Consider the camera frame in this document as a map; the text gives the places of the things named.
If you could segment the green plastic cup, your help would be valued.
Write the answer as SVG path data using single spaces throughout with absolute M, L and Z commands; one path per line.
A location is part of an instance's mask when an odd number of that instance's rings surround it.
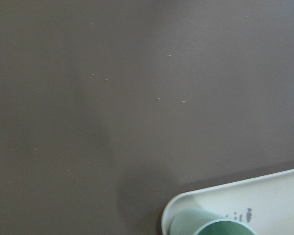
M 198 208 L 179 212 L 169 227 L 171 235 L 255 235 L 244 223 Z

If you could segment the cream rabbit tray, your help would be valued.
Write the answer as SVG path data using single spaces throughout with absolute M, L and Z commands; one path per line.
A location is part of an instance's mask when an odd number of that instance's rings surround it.
M 190 208 L 236 220 L 258 235 L 294 235 L 294 169 L 181 193 L 163 211 L 162 233 L 170 235 L 174 218 Z

